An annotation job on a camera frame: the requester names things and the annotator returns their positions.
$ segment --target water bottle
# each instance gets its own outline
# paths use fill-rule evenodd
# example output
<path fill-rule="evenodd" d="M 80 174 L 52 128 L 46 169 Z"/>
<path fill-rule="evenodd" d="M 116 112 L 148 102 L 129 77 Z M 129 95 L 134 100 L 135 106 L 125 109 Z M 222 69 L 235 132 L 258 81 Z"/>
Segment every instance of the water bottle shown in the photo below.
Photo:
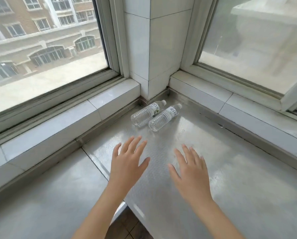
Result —
<path fill-rule="evenodd" d="M 148 126 L 151 128 L 152 131 L 156 132 L 160 130 L 166 123 L 168 123 L 174 116 L 177 116 L 179 110 L 182 108 L 181 104 L 173 105 L 159 114 L 157 117 L 152 119 Z"/>
<path fill-rule="evenodd" d="M 165 105 L 165 100 L 155 101 L 154 103 L 131 115 L 131 121 L 134 125 L 142 126 L 146 124 L 152 116 L 163 110 Z"/>

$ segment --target hand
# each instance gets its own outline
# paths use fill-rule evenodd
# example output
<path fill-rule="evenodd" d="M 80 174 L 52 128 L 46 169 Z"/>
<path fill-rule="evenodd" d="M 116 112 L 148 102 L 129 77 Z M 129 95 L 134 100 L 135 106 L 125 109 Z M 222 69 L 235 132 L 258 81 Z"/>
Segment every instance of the hand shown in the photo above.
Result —
<path fill-rule="evenodd" d="M 142 136 L 137 138 L 131 136 L 122 146 L 120 154 L 119 147 L 121 143 L 113 149 L 111 173 L 107 187 L 112 188 L 114 194 L 120 196 L 122 199 L 139 180 L 149 165 L 150 158 L 147 157 L 139 166 L 140 156 L 147 144 L 147 141 L 143 141 L 136 149 L 141 138 Z"/>
<path fill-rule="evenodd" d="M 168 167 L 179 193 L 196 211 L 214 203 L 210 193 L 207 167 L 204 158 L 199 157 L 192 147 L 188 149 L 186 145 L 182 144 L 182 148 L 186 160 L 178 149 L 174 149 L 181 177 L 173 165 L 168 164 Z"/>

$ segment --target apartment building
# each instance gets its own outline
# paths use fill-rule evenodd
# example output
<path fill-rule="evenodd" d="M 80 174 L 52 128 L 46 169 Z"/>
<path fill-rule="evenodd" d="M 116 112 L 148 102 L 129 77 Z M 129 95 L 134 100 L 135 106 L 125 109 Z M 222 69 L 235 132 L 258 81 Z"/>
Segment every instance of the apartment building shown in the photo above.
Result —
<path fill-rule="evenodd" d="M 102 50 L 92 0 L 0 0 L 0 86 Z"/>

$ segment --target bottle label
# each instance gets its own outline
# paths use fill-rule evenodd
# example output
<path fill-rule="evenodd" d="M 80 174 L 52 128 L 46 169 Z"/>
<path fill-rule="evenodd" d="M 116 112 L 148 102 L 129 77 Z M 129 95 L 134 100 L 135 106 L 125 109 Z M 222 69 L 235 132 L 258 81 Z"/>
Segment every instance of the bottle label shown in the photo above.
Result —
<path fill-rule="evenodd" d="M 177 111 L 172 106 L 170 106 L 169 108 L 167 108 L 166 111 L 169 111 L 171 113 L 172 118 L 177 115 Z"/>
<path fill-rule="evenodd" d="M 154 110 L 154 115 L 160 112 L 160 107 L 156 102 L 150 104 L 150 107 Z"/>

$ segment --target stainless steel countertop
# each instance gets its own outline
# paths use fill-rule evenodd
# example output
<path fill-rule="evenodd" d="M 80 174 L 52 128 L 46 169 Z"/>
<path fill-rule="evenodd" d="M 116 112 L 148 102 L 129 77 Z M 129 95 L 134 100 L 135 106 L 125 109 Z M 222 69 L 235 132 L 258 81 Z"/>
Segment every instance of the stainless steel countertop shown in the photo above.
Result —
<path fill-rule="evenodd" d="M 175 103 L 167 100 L 167 105 Z M 138 109 L 83 149 L 109 173 L 116 144 L 131 135 L 148 140 L 140 162 L 151 157 L 150 165 L 125 201 L 155 239 L 210 238 L 169 177 L 167 163 L 178 170 L 173 148 L 181 149 L 182 143 L 205 157 L 214 200 L 246 238 L 297 238 L 296 170 L 185 105 L 158 132 L 131 123 Z"/>
<path fill-rule="evenodd" d="M 0 204 L 0 238 L 71 238 L 106 185 L 79 149 Z"/>

